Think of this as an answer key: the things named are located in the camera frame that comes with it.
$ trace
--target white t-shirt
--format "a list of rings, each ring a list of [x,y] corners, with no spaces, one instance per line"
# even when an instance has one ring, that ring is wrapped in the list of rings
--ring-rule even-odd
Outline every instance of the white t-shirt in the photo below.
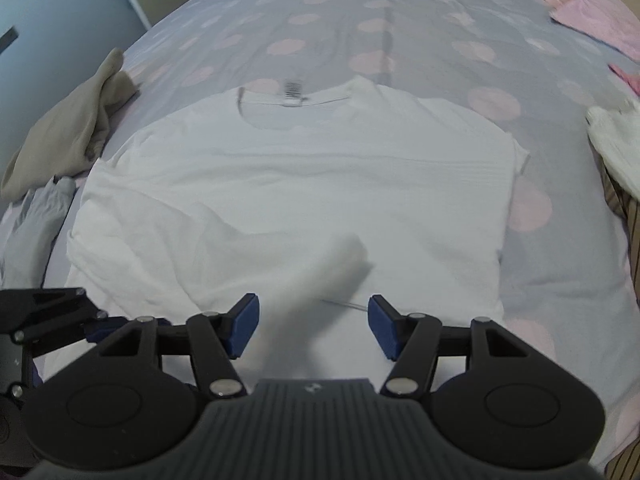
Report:
[[[359,76],[300,106],[282,103],[242,88],[213,95],[99,160],[71,263],[131,317],[183,322],[256,292],[258,339],[286,345],[284,326],[334,338],[328,348],[342,357],[322,356],[323,376],[353,373],[339,361],[357,342],[340,349],[339,340],[367,321],[352,311],[314,332],[300,307],[311,298],[366,306],[383,294],[447,324],[500,320],[498,259],[527,156],[510,134],[467,108]]]

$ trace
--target pink garment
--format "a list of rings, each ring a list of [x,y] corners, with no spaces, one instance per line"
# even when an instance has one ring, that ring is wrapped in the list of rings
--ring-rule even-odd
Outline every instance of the pink garment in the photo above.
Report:
[[[636,93],[638,97],[640,97],[640,74],[628,74],[618,65],[614,65],[613,63],[609,63],[609,68],[615,75],[622,79],[622,81],[631,86],[631,89]]]
[[[640,60],[640,20],[620,0],[545,0],[551,18]]]

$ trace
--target beige garment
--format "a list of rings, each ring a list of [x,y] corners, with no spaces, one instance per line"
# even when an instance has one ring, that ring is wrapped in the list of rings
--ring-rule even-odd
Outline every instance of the beige garment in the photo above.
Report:
[[[136,92],[120,72],[122,61],[122,51],[114,48],[94,76],[34,124],[4,172],[3,199],[13,202],[54,176],[73,176],[94,164],[110,131],[109,115]]]

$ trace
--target mattress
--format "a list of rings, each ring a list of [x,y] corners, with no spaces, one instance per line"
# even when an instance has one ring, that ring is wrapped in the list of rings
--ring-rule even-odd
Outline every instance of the mattress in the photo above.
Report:
[[[237,86],[277,94],[287,79],[306,93],[360,74],[494,121],[530,152],[500,260],[506,323],[596,391],[607,426],[593,463],[604,466],[640,421],[640,312],[627,240],[604,201],[584,121],[587,106],[616,107],[630,96],[609,62],[634,69],[612,48],[552,23],[542,0],[191,0],[127,50],[124,68],[140,94],[114,117],[104,157],[205,96]],[[80,195],[45,286],[66,282],[66,233]],[[416,290],[415,303],[428,293]],[[317,357],[342,352],[346,373],[380,385],[391,364],[366,315],[336,305],[314,316],[291,320],[264,375],[295,368],[322,377]],[[462,371],[455,358],[441,361],[435,384]]]

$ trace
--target striped garment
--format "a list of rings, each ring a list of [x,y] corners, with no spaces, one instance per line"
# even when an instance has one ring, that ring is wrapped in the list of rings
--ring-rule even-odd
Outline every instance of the striped garment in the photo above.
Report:
[[[602,157],[597,157],[604,197],[609,208],[626,223],[629,236],[629,263],[636,298],[640,298],[640,218],[638,201],[610,176]],[[632,480],[640,474],[640,437],[609,461],[605,468],[607,480]]]

